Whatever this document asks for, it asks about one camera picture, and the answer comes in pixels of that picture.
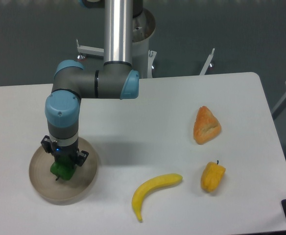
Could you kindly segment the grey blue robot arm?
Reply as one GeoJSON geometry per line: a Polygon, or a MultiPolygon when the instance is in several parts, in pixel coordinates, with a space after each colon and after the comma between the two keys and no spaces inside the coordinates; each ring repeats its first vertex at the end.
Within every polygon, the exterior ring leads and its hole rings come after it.
{"type": "Polygon", "coordinates": [[[41,145],[55,162],[82,166],[89,153],[78,148],[81,99],[134,99],[139,94],[139,73],[132,65],[133,18],[143,11],[141,0],[82,0],[87,8],[103,7],[103,69],[84,71],[74,60],[61,62],[45,103],[49,135],[41,145]]]}

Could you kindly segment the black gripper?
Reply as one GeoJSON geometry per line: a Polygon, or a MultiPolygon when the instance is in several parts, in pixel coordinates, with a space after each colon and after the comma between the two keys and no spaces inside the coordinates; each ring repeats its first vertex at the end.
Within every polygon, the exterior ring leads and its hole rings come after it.
{"type": "Polygon", "coordinates": [[[50,153],[54,157],[55,162],[59,162],[68,158],[77,166],[83,166],[89,152],[78,149],[78,140],[68,146],[59,146],[57,142],[51,141],[49,136],[45,135],[41,140],[41,146],[46,153],[50,153]]]}

